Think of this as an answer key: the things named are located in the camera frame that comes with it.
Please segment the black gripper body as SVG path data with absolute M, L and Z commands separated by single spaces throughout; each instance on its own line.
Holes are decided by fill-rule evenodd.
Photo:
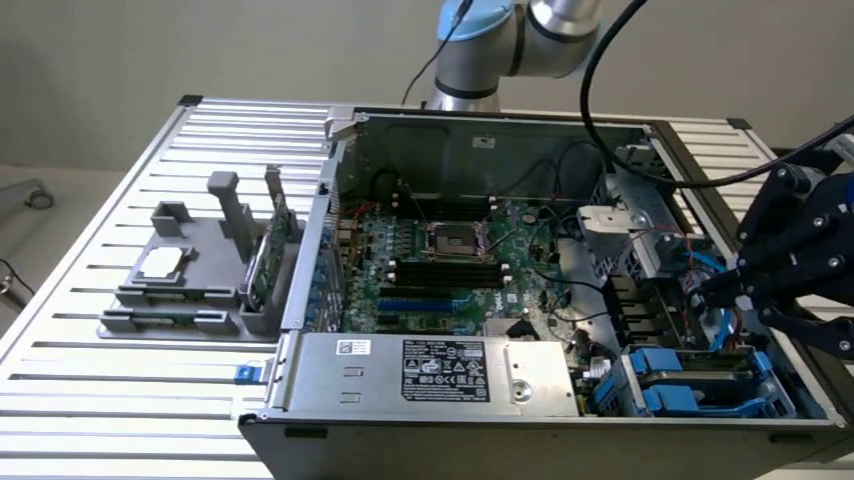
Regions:
M 777 229 L 764 243 L 771 266 L 760 301 L 816 295 L 851 305 L 852 176 L 780 168 L 768 181 L 783 204 L 771 209 Z

